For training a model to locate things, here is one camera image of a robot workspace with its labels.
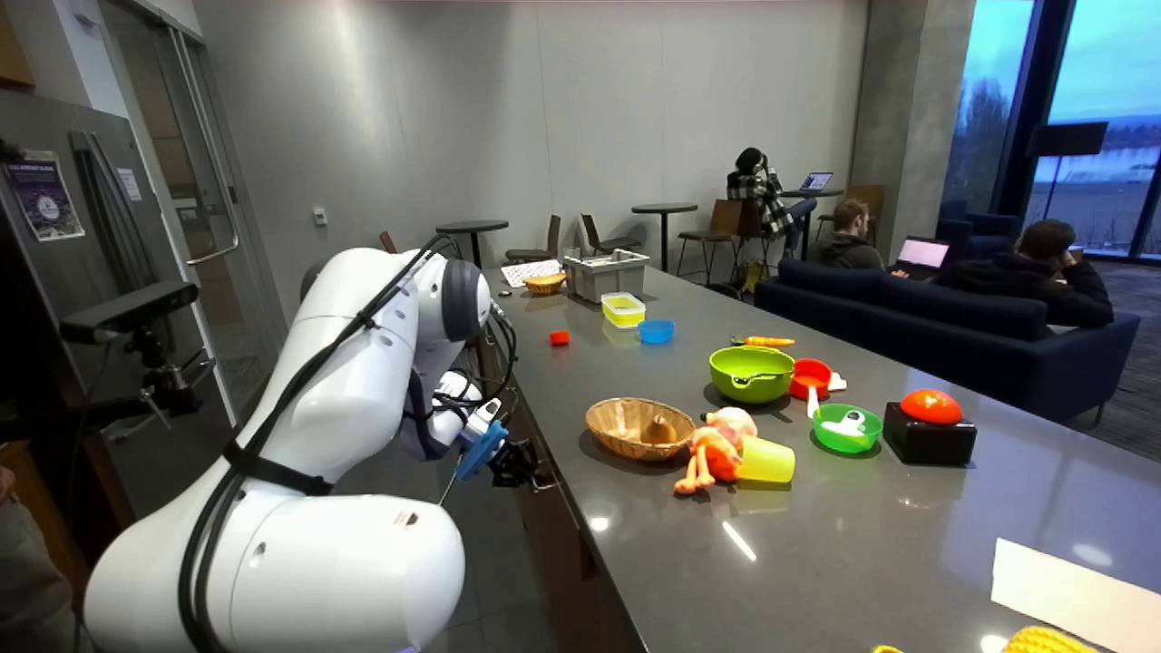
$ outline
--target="person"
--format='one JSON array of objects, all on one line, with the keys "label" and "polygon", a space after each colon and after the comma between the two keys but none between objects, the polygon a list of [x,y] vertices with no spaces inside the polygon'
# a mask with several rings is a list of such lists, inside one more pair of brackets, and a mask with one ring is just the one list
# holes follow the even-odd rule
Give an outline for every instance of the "person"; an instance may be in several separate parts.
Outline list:
[{"label": "person", "polygon": [[819,245],[819,263],[830,267],[879,267],[886,271],[880,254],[870,244],[870,207],[859,199],[836,199],[835,234]]},{"label": "person", "polygon": [[948,263],[936,284],[971,292],[1041,296],[1049,322],[1102,328],[1112,318],[1110,292],[1087,256],[1069,245],[1072,228],[1046,216],[1021,228],[1014,249],[991,262]]},{"label": "person", "polygon": [[783,185],[769,169],[769,158],[760,149],[744,149],[734,158],[734,169],[726,174],[726,199],[738,199],[738,202],[759,207],[760,220],[769,216],[781,187]]},{"label": "person", "polygon": [[90,653],[71,612],[67,580],[44,549],[44,532],[15,498],[15,471],[0,464],[0,650]]}]

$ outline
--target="small red object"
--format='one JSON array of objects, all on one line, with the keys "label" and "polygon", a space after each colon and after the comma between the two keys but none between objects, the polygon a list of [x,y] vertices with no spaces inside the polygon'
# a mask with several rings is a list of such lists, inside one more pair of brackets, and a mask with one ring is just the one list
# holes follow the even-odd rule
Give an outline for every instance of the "small red object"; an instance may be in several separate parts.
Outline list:
[{"label": "small red object", "polygon": [[965,411],[948,390],[936,390],[936,389],[908,390],[899,411],[909,422],[948,426],[948,428],[965,418]]},{"label": "small red object", "polygon": [[816,390],[816,400],[830,396],[830,365],[822,360],[799,360],[794,363],[789,396],[806,400],[807,389]]},{"label": "small red object", "polygon": [[726,450],[703,447],[703,464],[719,482],[736,482],[736,459]]},{"label": "small red object", "polygon": [[568,331],[551,331],[551,332],[549,332],[549,343],[551,343],[551,347],[567,347],[568,342],[573,342]]}]

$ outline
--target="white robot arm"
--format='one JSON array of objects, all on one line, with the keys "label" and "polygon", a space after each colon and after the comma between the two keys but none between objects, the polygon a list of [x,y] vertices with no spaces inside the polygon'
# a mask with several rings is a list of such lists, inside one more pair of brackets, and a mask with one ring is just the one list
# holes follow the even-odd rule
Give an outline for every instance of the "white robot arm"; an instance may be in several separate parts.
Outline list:
[{"label": "white robot arm", "polygon": [[330,256],[237,447],[116,536],[90,574],[82,615],[99,644],[432,641],[464,584],[448,515],[405,498],[322,494],[395,434],[422,458],[503,447],[501,403],[448,370],[488,312],[464,262],[432,249]]}]

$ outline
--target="gray table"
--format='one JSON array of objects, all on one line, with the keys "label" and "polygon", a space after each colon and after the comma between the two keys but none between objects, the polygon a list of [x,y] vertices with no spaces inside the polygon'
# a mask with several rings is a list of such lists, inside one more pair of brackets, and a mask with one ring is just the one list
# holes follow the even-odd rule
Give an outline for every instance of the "gray table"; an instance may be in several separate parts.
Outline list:
[{"label": "gray table", "polygon": [[[515,380],[643,650],[978,650],[1029,615],[991,601],[994,542],[1009,536],[1161,590],[1161,464],[1102,447],[956,384],[908,370],[749,306],[644,271],[648,314],[679,322],[643,347],[573,296],[503,296]],[[799,452],[789,491],[670,498],[679,467],[638,467],[584,434],[584,405],[651,396],[713,411],[706,351],[736,332],[788,332],[850,378],[841,403],[880,411],[948,389],[978,426],[967,467],[909,467],[886,447],[850,459],[807,444],[801,403],[759,412]]]}]

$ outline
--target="green bowl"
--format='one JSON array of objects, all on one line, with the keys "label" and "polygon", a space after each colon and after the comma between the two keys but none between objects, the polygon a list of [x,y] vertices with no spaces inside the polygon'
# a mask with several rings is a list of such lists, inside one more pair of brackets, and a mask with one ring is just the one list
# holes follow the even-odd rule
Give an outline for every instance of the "green bowl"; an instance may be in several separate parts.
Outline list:
[{"label": "green bowl", "polygon": [[822,403],[807,418],[807,434],[830,452],[867,458],[879,450],[880,418],[850,403]]},{"label": "green bowl", "polygon": [[789,390],[794,360],[781,347],[713,347],[713,390],[736,403],[776,403]]}]

